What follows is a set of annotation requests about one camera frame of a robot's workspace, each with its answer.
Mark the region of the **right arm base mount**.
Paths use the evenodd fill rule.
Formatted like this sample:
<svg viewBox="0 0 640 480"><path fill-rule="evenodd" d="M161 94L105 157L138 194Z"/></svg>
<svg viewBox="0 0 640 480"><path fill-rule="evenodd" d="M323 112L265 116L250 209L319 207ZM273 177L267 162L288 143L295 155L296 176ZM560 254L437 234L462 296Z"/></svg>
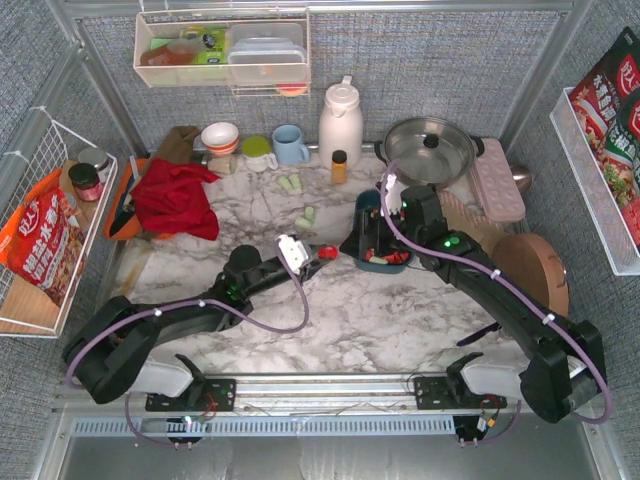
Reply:
<svg viewBox="0 0 640 480"><path fill-rule="evenodd" d="M418 410L453 410L453 409L502 409L507 406L505 397L495 395L478 395L467 387L452 387L446 376L413 377L413 394Z"/></svg>

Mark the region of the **teal storage basket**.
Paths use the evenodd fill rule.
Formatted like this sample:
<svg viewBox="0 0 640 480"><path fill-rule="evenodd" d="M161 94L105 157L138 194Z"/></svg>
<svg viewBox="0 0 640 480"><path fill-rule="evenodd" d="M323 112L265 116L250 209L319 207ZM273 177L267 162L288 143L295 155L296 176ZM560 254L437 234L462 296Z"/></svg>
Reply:
<svg viewBox="0 0 640 480"><path fill-rule="evenodd" d="M367 209L367 208L378 208L380 210L380 207L381 207L381 200L380 200L379 192L377 190L370 189L360 193L356 198L352 228L354 226L355 215L358 210ZM363 271L367 271L371 273L379 273L379 274L399 274L403 272L412 262L413 254L406 247L402 246L400 243L397 243L396 239L395 239L395 252L408 252L410 254L409 261L406 264L402 264L402 265L392 265L392 264L378 265L378 264L369 263L368 261L365 261L365 260L356 260L352 257L351 258L353 259L355 266Z"/></svg>

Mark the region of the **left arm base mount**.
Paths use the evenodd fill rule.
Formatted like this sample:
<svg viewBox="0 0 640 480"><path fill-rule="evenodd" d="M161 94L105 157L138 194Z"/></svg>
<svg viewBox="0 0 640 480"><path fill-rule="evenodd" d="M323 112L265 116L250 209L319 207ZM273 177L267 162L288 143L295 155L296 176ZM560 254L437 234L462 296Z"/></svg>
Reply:
<svg viewBox="0 0 640 480"><path fill-rule="evenodd" d="M147 412L232 412L237 382L233 378L206 378L201 385L189 386L176 398L149 394L145 403Z"/></svg>

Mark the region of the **red cloth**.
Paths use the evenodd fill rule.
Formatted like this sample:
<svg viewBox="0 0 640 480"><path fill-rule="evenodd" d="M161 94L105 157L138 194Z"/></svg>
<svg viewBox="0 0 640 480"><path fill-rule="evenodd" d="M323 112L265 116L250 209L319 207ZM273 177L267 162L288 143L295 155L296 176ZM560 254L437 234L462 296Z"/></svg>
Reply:
<svg viewBox="0 0 640 480"><path fill-rule="evenodd" d="M220 228L210 206L204 184L220 177L207 167L174 164L155 157L140 182L131 191L135 214L141 226L152 233L186 233L216 240Z"/></svg>

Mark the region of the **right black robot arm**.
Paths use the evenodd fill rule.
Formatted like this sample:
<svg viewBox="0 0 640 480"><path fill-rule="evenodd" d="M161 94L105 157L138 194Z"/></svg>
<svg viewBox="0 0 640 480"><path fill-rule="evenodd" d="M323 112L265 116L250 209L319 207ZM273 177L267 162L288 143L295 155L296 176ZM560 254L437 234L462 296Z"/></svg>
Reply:
<svg viewBox="0 0 640 480"><path fill-rule="evenodd" d="M413 258L476 301L517 344L514 352L469 354L447 369L458 396L495 394L526 403L557 423L598 395L612 412L603 341L588 321L573 323L520 290L468 234L449 228L432 187L410 187L401 209L384 207L377 190L361 193L352 230L340 249L362 269L403 270Z"/></svg>

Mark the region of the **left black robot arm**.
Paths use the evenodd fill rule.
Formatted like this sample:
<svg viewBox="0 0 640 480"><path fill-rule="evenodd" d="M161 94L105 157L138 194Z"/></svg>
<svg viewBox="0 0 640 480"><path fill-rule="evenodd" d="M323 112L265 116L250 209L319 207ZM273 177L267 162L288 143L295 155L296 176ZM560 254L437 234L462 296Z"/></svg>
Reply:
<svg viewBox="0 0 640 480"><path fill-rule="evenodd" d="M251 322L253 296L286 281L296 288L337 258L333 245L309 245L282 236L276 256L264 260L251 245L235 248L214 284L182 301L133 304L124 296L108 300L63 351L66 382L78 380L98 404L110 403L143 382L145 393L178 397L197 372L185 363L185 382L153 379L148 357L162 344L200 333L218 333Z"/></svg>

